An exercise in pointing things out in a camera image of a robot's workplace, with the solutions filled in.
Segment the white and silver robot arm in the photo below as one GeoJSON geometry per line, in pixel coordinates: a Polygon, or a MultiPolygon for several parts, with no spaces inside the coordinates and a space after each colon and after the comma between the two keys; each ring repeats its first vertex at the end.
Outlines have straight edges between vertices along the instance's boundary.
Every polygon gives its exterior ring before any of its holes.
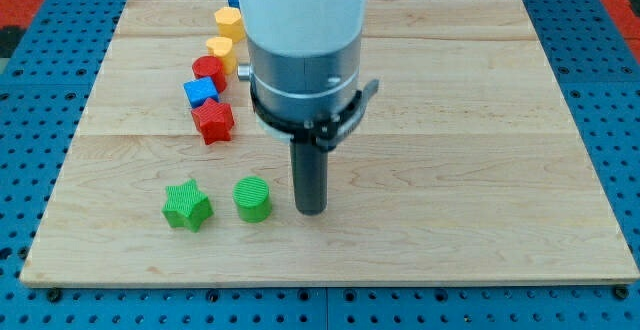
{"type": "Polygon", "coordinates": [[[355,95],[366,0],[239,0],[252,90],[293,122],[324,120],[355,95]]]}

